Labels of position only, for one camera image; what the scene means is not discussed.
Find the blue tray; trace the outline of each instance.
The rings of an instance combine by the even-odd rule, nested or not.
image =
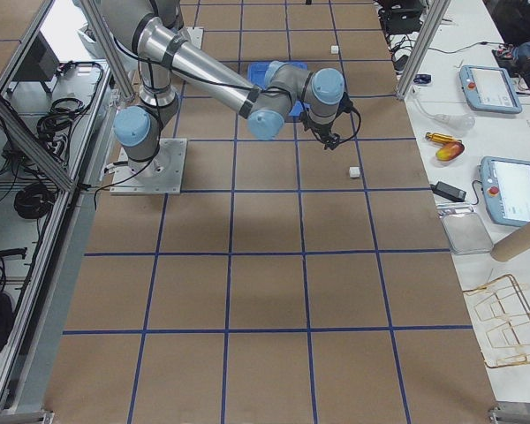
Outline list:
[[[286,62],[286,63],[292,64],[301,69],[308,69],[307,64],[305,64],[304,62]],[[266,88],[263,85],[263,81],[265,80],[265,72],[267,71],[269,64],[270,62],[253,62],[252,64],[250,64],[249,67],[247,68],[247,79],[261,88]],[[300,104],[300,102],[296,102],[291,112],[289,112],[289,117],[297,117],[298,115],[300,115],[301,111],[302,111],[302,105]]]

